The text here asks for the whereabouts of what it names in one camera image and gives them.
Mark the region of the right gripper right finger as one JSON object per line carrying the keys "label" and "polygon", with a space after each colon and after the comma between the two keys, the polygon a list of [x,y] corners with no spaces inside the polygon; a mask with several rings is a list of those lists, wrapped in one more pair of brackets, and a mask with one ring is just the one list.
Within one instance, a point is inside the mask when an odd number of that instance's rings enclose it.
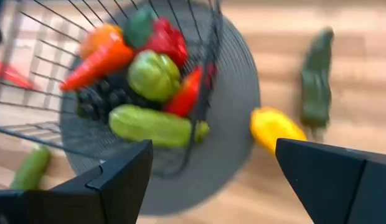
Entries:
{"label": "right gripper right finger", "polygon": [[278,139],[276,158],[314,224],[386,224],[386,154]]}

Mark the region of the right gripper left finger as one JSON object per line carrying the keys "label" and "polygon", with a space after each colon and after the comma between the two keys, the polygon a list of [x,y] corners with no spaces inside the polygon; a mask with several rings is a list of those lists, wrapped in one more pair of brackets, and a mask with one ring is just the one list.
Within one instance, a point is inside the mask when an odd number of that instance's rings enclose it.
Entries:
{"label": "right gripper left finger", "polygon": [[0,190],[0,224],[135,224],[152,164],[144,140],[49,190]]}

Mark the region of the light green cucumber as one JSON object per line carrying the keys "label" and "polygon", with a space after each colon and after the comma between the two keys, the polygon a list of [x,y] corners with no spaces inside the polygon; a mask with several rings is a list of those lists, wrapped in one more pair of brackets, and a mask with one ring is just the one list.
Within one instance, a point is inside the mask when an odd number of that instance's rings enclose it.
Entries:
{"label": "light green cucumber", "polygon": [[192,131],[191,121],[187,118],[135,105],[114,108],[109,113],[108,124],[111,131],[122,139],[150,139],[160,147],[186,147]]}

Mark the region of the dark green cucumber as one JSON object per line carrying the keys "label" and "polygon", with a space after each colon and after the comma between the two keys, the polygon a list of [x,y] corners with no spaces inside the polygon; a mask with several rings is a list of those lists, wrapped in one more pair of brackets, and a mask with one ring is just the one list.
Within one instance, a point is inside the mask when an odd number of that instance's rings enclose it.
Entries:
{"label": "dark green cucumber", "polygon": [[45,174],[51,158],[50,150],[45,145],[36,145],[24,159],[15,173],[10,189],[36,190]]}

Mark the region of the orange yellow lemon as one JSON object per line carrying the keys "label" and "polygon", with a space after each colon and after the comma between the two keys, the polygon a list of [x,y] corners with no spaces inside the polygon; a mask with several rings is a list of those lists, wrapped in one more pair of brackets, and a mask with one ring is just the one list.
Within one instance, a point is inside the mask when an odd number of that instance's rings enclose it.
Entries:
{"label": "orange yellow lemon", "polygon": [[307,141],[304,131],[282,111],[269,108],[255,108],[250,116],[250,131],[254,140],[270,154],[276,154],[279,138]]}

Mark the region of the black grape bunch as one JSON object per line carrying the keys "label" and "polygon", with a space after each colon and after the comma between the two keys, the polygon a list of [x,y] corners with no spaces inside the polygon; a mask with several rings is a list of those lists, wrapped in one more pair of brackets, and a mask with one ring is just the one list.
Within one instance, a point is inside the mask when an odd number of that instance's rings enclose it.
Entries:
{"label": "black grape bunch", "polygon": [[135,93],[125,77],[120,75],[104,78],[90,87],[75,92],[76,114],[85,119],[108,122],[109,113],[123,104],[146,107],[147,101]]}

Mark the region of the dark green chili pepper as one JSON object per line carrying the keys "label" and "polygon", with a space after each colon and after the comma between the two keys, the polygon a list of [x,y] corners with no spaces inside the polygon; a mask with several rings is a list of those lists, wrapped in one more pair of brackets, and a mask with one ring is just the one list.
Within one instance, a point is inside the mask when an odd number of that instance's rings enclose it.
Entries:
{"label": "dark green chili pepper", "polygon": [[323,28],[311,41],[300,72],[300,119],[303,126],[310,130],[312,138],[317,141],[323,140],[329,124],[332,100],[329,74],[333,40],[332,27]]}

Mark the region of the long red pepper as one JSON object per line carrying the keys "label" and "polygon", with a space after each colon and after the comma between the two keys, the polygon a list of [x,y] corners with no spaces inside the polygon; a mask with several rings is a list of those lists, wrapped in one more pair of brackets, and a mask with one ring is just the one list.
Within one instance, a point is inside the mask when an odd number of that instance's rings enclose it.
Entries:
{"label": "long red pepper", "polygon": [[188,118],[194,110],[201,86],[202,66],[197,66],[182,81],[181,87],[163,107],[162,111]]}

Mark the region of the light green bell pepper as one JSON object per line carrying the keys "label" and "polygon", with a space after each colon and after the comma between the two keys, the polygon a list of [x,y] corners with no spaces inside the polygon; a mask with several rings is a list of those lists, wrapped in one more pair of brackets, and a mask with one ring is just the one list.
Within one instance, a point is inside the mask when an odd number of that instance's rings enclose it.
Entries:
{"label": "light green bell pepper", "polygon": [[179,89],[181,74],[167,55],[144,50],[135,56],[129,66],[127,80],[137,94],[164,103]]}

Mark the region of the orange carrot with green top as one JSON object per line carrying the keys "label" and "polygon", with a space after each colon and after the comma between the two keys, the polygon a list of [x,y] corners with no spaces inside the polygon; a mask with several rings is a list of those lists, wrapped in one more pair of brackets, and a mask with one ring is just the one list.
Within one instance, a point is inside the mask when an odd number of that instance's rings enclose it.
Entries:
{"label": "orange carrot with green top", "polygon": [[123,27],[122,36],[110,35],[110,40],[99,46],[60,85],[62,91],[85,88],[94,81],[127,66],[135,51],[142,48],[153,32],[156,13],[150,7],[138,9]]}

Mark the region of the slim red chili pepper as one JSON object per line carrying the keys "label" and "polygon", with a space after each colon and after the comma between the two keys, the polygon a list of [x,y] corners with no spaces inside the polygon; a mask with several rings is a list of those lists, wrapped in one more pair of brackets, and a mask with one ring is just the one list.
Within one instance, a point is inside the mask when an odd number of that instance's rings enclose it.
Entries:
{"label": "slim red chili pepper", "polygon": [[3,79],[12,82],[13,84],[16,84],[19,87],[28,89],[28,90],[38,90],[37,86],[28,80],[27,77],[22,75],[18,70],[16,70],[11,65],[7,65],[4,68],[4,72],[0,77],[3,77]]}

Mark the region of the red bell pepper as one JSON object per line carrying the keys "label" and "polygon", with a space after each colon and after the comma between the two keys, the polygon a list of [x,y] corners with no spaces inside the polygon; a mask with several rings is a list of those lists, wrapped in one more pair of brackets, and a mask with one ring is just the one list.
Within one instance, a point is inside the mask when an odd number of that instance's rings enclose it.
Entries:
{"label": "red bell pepper", "polygon": [[167,55],[179,68],[182,68],[188,58],[185,40],[178,29],[160,17],[153,24],[153,32],[146,45],[141,50],[153,50],[158,54]]}

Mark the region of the round grey woven mat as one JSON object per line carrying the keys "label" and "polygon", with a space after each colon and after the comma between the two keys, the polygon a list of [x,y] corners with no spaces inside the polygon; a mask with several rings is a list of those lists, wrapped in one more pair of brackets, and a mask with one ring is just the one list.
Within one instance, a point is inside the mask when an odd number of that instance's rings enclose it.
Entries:
{"label": "round grey woven mat", "polygon": [[[190,152],[154,149],[153,174],[141,207],[143,215],[172,215],[196,207],[215,195],[250,157],[250,113],[260,104],[257,68],[246,42],[225,17],[216,23],[206,2],[144,0],[145,6],[180,27],[187,39],[192,70],[208,50],[218,48],[218,72],[209,96],[209,135]],[[219,38],[210,40],[216,24]]]}

